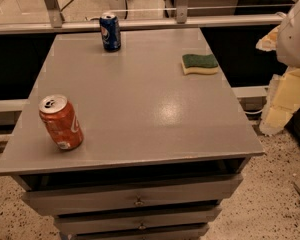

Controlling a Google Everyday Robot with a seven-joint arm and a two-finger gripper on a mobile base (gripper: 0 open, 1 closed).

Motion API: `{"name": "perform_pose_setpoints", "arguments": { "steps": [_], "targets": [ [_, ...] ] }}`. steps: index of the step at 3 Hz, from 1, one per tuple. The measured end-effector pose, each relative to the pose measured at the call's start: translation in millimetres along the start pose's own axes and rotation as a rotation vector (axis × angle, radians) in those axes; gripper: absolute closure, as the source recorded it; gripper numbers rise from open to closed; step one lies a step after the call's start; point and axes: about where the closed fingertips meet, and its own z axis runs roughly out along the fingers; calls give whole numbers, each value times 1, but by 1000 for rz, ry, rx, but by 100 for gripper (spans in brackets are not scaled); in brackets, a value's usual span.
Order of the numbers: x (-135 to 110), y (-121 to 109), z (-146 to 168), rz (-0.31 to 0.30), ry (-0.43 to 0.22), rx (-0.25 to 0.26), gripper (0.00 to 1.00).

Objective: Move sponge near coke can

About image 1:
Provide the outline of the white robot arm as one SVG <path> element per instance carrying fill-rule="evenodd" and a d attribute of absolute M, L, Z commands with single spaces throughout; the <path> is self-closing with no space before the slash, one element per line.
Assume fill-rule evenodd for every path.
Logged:
<path fill-rule="evenodd" d="M 270 80 L 259 125 L 264 135 L 275 135 L 300 108 L 300 0 L 256 48 L 275 51 L 277 60 L 287 66 L 282 76 L 274 74 Z"/>

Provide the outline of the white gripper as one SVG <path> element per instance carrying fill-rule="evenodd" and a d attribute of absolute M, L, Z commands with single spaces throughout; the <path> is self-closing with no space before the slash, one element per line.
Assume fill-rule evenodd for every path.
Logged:
<path fill-rule="evenodd" d="M 276 50 L 278 61 L 290 66 L 282 76 L 274 75 L 270 80 L 259 124 L 264 135 L 275 135 L 300 108 L 300 4 L 290 10 L 280 27 L 259 39 L 256 48 Z"/>

